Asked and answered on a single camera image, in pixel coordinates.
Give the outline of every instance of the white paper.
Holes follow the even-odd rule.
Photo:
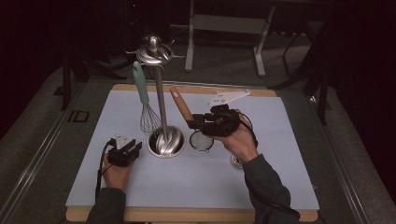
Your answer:
[[[213,94],[181,93],[192,114],[208,113]],[[150,106],[160,115],[156,92],[148,93]],[[210,152],[194,150],[189,129],[172,99],[164,94],[167,123],[186,136],[184,150],[174,158],[154,157],[148,138],[140,131],[142,105],[137,91],[111,91],[66,206],[94,204],[96,172],[103,147],[116,132],[143,142],[127,189],[127,206],[251,209],[242,170],[231,164],[231,153],[215,141]],[[258,150],[289,189],[291,207],[318,210],[318,200],[297,146],[285,107],[278,97],[246,96],[229,103],[253,123]]]

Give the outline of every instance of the person's right hand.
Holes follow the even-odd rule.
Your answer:
[[[248,121],[239,114],[239,118],[250,125]],[[209,136],[215,140],[219,140],[224,144],[235,157],[242,162],[242,164],[251,161],[259,155],[256,145],[253,140],[251,132],[242,124],[239,125],[238,129],[227,137]]]

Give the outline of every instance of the whisk handle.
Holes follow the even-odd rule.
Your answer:
[[[146,83],[145,73],[143,72],[140,62],[134,62],[134,82],[136,83],[137,91],[139,92],[140,102],[143,105],[149,103],[148,86]]]

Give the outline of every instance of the small metal bowl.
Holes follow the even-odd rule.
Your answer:
[[[158,158],[173,158],[180,154],[186,146],[186,136],[175,126],[167,126],[168,143],[162,142],[163,133],[153,132],[148,136],[148,151]]]
[[[215,141],[204,134],[202,131],[198,130],[191,134],[190,136],[190,146],[197,151],[209,152]]]

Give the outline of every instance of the desk leg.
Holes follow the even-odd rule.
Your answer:
[[[186,65],[187,72],[192,70],[192,60],[194,56],[194,0],[190,0],[190,25],[189,25],[189,45],[187,47]]]
[[[259,77],[265,76],[264,65],[262,62],[262,46],[264,45],[265,37],[268,35],[271,20],[274,16],[275,6],[271,6],[268,12],[267,19],[265,20],[264,26],[262,27],[262,39],[260,40],[259,46],[253,48],[254,59],[256,60],[257,72]]]

